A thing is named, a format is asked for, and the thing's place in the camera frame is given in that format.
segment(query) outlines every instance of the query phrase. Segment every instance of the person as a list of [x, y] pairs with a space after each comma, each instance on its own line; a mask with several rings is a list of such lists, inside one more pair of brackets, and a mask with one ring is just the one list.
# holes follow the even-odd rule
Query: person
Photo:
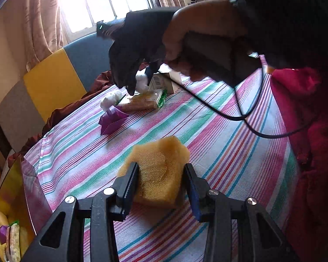
[[207, 0], [178, 10], [163, 35], [166, 63], [192, 81], [206, 72], [180, 58], [185, 34], [244, 36], [276, 68], [270, 79], [301, 171], [286, 235], [302, 261], [328, 250], [328, 0]]

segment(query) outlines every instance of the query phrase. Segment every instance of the screw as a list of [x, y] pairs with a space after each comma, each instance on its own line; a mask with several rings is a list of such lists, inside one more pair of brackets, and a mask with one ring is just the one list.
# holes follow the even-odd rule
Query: screw
[[216, 196], [216, 195], [219, 195], [219, 191], [215, 190], [215, 189], [210, 189], [208, 191], [209, 195], [211, 196]]
[[257, 204], [257, 200], [253, 197], [248, 198], [247, 202], [248, 202], [248, 204], [251, 204], [251, 205], [256, 205]]
[[112, 195], [114, 193], [114, 189], [112, 187], [108, 187], [105, 190], [103, 190], [104, 195]]
[[64, 199], [64, 201], [67, 203], [67, 204], [71, 204], [75, 201], [75, 197], [74, 196], [68, 196]]

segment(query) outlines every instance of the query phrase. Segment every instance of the purple bag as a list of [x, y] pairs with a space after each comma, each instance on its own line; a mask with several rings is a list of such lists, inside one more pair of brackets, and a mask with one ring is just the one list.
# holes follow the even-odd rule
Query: purple bag
[[101, 135], [110, 135], [114, 133], [123, 125], [128, 117], [128, 114], [111, 106], [100, 118], [99, 125], [101, 125]]

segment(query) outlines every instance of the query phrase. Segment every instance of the brown cloth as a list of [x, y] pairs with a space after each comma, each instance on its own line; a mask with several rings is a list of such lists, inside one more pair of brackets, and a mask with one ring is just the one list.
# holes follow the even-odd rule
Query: brown cloth
[[47, 120], [46, 125], [43, 127], [42, 134], [30, 137], [25, 145], [22, 147], [21, 151], [11, 155], [8, 158], [8, 166], [11, 167], [15, 160], [21, 156], [24, 157], [25, 154], [42, 138], [46, 133], [48, 133], [53, 127], [65, 119], [68, 115], [74, 112], [76, 109], [87, 103], [89, 100], [93, 99], [95, 96], [99, 95], [101, 92], [110, 88], [113, 85], [112, 73], [111, 71], [106, 71], [101, 73], [91, 86], [90, 91], [87, 92], [80, 100], [73, 102], [66, 107], [55, 109], [52, 112], [51, 117]]

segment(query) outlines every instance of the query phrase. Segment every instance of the cardboard box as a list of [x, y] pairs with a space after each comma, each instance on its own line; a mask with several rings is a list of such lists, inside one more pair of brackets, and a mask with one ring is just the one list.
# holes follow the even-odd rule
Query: cardboard box
[[[161, 65], [159, 71], [161, 73], [165, 73], [167, 76], [177, 81], [179, 84], [182, 84], [180, 72], [174, 71], [168, 65], [166, 64]], [[179, 89], [179, 86], [174, 84], [172, 81], [161, 76], [160, 73], [155, 73], [149, 84], [149, 89], [150, 90], [167, 89], [167, 93], [172, 94], [172, 93], [176, 93], [176, 91]]]

